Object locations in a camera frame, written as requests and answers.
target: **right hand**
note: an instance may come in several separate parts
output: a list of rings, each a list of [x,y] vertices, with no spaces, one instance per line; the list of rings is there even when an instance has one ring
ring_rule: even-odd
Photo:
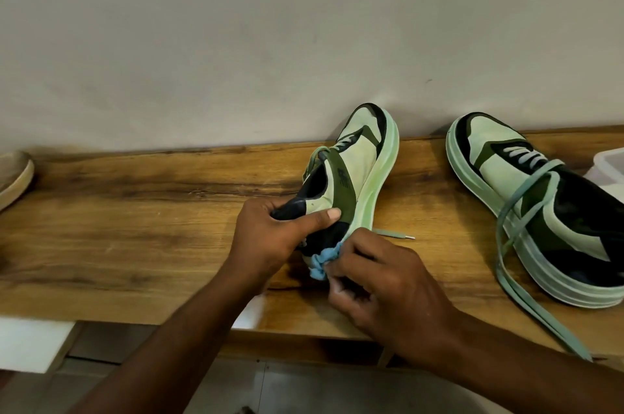
[[[330,279],[330,304],[381,345],[424,367],[436,363],[436,357],[450,347],[462,313],[415,251],[357,229],[325,271]],[[345,289],[339,280],[342,276],[361,285],[370,296],[356,297]]]

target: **shoe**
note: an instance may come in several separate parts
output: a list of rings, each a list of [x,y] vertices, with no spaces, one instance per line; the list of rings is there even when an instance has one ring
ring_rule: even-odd
[[[26,153],[0,154],[0,211],[26,191],[34,170],[35,165]]]
[[[484,113],[451,125],[446,152],[458,178],[498,217],[497,278],[530,314],[573,337],[507,273],[511,245],[535,282],[560,301],[603,308],[624,299],[624,204]]]
[[[372,229],[379,190],[398,152],[399,131],[390,114],[364,103],[351,114],[336,144],[312,153],[296,197],[271,214],[292,220],[332,207],[341,210],[339,221],[309,235],[299,247],[312,277],[324,279],[323,262],[337,256],[339,245],[355,229]]]

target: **left hand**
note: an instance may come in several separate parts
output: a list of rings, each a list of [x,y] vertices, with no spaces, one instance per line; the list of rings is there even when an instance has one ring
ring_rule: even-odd
[[[271,212],[290,197],[251,198],[238,214],[230,255],[224,267],[261,291],[296,246],[311,233],[328,228],[340,218],[340,209],[309,213],[294,220],[275,220]]]

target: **beige shoe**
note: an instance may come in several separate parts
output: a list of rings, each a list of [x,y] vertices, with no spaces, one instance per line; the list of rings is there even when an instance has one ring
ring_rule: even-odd
[[[19,151],[0,154],[0,211],[15,202],[33,180],[35,164]]]

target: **fingernail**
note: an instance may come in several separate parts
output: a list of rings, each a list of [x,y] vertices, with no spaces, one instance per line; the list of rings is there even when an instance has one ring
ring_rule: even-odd
[[[338,220],[341,213],[342,212],[339,208],[334,207],[327,211],[327,216],[330,218],[330,220]]]

